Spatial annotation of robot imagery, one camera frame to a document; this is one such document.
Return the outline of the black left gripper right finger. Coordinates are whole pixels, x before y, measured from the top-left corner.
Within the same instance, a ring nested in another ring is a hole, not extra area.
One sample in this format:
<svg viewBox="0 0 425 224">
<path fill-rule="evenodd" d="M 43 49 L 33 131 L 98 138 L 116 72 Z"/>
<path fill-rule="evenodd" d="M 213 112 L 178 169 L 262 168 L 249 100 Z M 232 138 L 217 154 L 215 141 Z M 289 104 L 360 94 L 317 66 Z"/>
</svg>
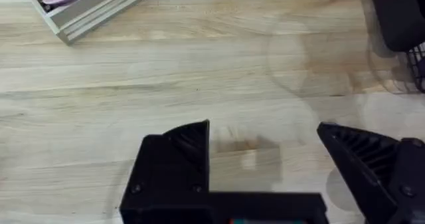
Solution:
<svg viewBox="0 0 425 224">
<path fill-rule="evenodd" d="M 322 122 L 317 134 L 366 223 L 424 222 L 424 142 Z"/>
</svg>

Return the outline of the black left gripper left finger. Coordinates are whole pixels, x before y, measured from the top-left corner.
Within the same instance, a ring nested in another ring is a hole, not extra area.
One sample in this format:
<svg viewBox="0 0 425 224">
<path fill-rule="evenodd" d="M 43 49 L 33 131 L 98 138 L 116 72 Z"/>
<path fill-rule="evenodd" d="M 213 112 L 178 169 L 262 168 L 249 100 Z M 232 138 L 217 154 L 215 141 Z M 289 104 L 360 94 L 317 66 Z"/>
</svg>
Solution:
<svg viewBox="0 0 425 224">
<path fill-rule="evenodd" d="M 150 195 L 209 192 L 209 134 L 203 120 L 142 139 L 120 204 L 124 223 L 141 222 Z"/>
</svg>

